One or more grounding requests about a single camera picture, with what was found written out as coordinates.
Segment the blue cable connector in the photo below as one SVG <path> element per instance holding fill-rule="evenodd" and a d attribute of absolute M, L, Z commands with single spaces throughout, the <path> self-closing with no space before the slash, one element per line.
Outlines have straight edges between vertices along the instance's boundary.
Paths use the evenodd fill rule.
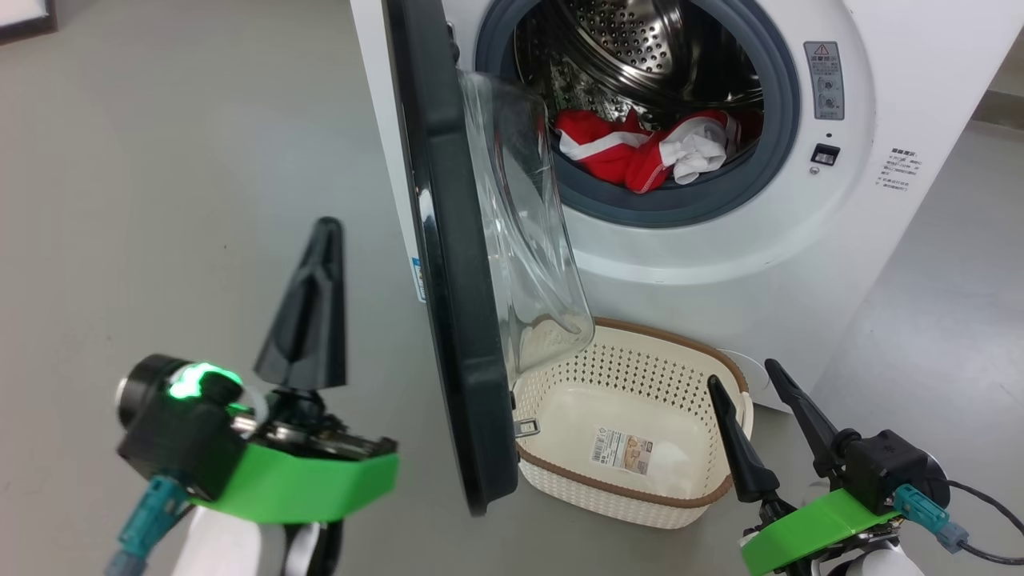
<path fill-rule="evenodd" d="M 970 535 L 961 525 L 949 522 L 949 512 L 945 508 L 909 484 L 900 486 L 893 493 L 893 509 L 935 534 L 935 539 L 951 553 L 958 552 L 961 542 L 967 542 Z"/>
<path fill-rule="evenodd" d="M 118 536 L 121 550 L 111 559 L 103 576 L 139 576 L 160 540 L 174 528 L 188 493 L 173 478 L 155 476 Z"/>

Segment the red cloth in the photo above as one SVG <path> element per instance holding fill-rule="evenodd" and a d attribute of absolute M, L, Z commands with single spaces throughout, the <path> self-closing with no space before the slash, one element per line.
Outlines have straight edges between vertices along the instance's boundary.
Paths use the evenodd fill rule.
<path fill-rule="evenodd" d="M 719 169 L 735 152 L 738 138 L 738 123 L 724 112 L 687 116 L 672 129 L 654 132 L 634 151 L 626 168 L 626 188 L 637 194 L 650 192 L 665 183 L 670 168 L 677 182 L 689 183 L 702 172 Z"/>
<path fill-rule="evenodd" d="M 637 147 L 650 132 L 640 126 L 635 110 L 623 122 L 608 122 L 589 110 L 563 110 L 555 117 L 558 149 L 594 176 L 625 183 L 626 169 Z"/>

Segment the basket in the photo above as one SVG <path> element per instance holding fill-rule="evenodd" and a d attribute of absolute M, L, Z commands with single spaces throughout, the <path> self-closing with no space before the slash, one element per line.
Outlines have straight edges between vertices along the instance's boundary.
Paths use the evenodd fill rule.
<path fill-rule="evenodd" d="M 516 382 L 514 418 L 539 430 L 517 441 L 519 468 L 577 506 L 682 528 L 732 487 L 708 378 L 721 379 L 750 438 L 746 382 L 711 346 L 627 322 L 596 325 L 583 352 Z"/>

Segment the brown basket rim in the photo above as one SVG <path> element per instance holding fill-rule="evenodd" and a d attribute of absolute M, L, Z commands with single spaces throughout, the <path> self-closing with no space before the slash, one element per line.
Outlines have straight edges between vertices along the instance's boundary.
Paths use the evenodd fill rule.
<path fill-rule="evenodd" d="M 623 332 L 633 332 L 634 334 L 639 334 L 641 336 L 650 336 L 652 338 L 665 340 L 667 342 L 706 354 L 715 360 L 718 360 L 729 369 L 729 372 L 731 372 L 732 376 L 736 379 L 736 385 L 739 387 L 740 393 L 749 392 L 749 388 L 746 387 L 746 379 L 743 378 L 743 373 L 739 370 L 739 367 L 718 348 L 690 340 L 689 338 L 684 338 L 678 334 L 673 334 L 672 332 L 658 330 L 657 328 L 650 328 L 648 326 L 641 326 L 631 322 L 624 322 L 622 320 L 595 318 L 594 324 L 596 326 L 600 326 L 601 328 L 610 328 L 612 330 L 622 330 Z M 526 460 L 530 464 L 552 474 L 556 474 L 560 477 L 567 478 L 572 482 L 579 482 L 584 486 L 589 486 L 591 488 L 596 488 L 598 490 L 610 492 L 611 494 L 617 494 L 620 496 L 626 496 L 627 498 L 633 498 L 635 500 L 649 502 L 651 504 L 671 506 L 674 508 L 702 508 L 720 500 L 722 496 L 725 496 L 729 492 L 729 489 L 732 488 L 732 475 L 725 475 L 725 479 L 722 480 L 722 484 L 720 484 L 718 488 L 713 490 L 710 494 L 706 494 L 699 498 L 671 498 L 669 496 L 660 496 L 658 494 L 651 494 L 649 492 L 634 490 L 632 488 L 624 488 L 622 486 L 600 481 L 580 472 L 574 472 L 568 468 L 549 462 L 544 458 L 535 456 L 519 443 L 516 443 L 516 451 L 518 451 L 519 456 L 523 460 Z"/>

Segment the green led light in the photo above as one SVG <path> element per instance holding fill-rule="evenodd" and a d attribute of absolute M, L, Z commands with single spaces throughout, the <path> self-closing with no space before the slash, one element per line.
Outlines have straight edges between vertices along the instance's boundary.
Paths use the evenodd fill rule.
<path fill-rule="evenodd" d="M 224 370 L 213 364 L 208 364 L 206 362 L 200 362 L 198 364 L 191 364 L 186 366 L 183 370 L 178 373 L 178 377 L 171 382 L 171 387 L 168 388 L 167 394 L 171 398 L 176 398 L 178 400 L 183 400 L 185 398 L 196 398 L 203 394 L 203 387 L 200 385 L 200 380 L 208 372 L 216 372 L 227 376 L 231 380 L 234 380 L 237 384 L 242 385 L 242 378 L 238 374 L 229 370 Z"/>

